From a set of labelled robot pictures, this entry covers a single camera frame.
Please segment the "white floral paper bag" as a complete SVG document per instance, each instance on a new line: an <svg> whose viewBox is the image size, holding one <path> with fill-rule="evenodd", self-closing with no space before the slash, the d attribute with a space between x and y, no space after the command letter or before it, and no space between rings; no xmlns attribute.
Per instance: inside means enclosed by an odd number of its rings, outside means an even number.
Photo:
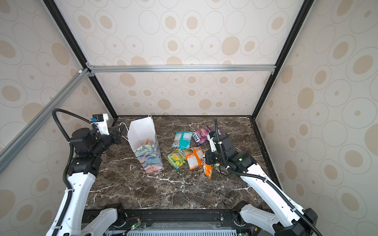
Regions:
<svg viewBox="0 0 378 236"><path fill-rule="evenodd" d="M143 170L147 174L161 171L163 163L152 116L132 121L126 130L126 140Z"/></svg>

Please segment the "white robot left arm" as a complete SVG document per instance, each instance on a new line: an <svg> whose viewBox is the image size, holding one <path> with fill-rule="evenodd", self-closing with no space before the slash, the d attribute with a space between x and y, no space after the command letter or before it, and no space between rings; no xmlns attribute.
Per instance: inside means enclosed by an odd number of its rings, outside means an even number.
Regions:
<svg viewBox="0 0 378 236"><path fill-rule="evenodd" d="M101 134L98 128L81 128L70 138L72 151L68 169L64 171L65 195L47 235L102 236L111 226L122 227L127 214L121 203L106 205L87 226L82 227L84 210L94 184L101 156L113 145L120 144L127 127L122 124Z"/></svg>

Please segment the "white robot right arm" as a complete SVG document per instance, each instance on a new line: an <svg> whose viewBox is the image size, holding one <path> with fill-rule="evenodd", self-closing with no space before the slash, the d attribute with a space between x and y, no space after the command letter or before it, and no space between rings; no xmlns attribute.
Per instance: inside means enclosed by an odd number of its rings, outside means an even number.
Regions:
<svg viewBox="0 0 378 236"><path fill-rule="evenodd" d="M227 134L208 134L210 149L205 153L207 165L223 165L252 187L270 207L265 211L248 203L239 203L234 209L235 223L253 224L273 236L321 235L316 228L318 215L311 208L303 208L286 195L246 151L238 151Z"/></svg>

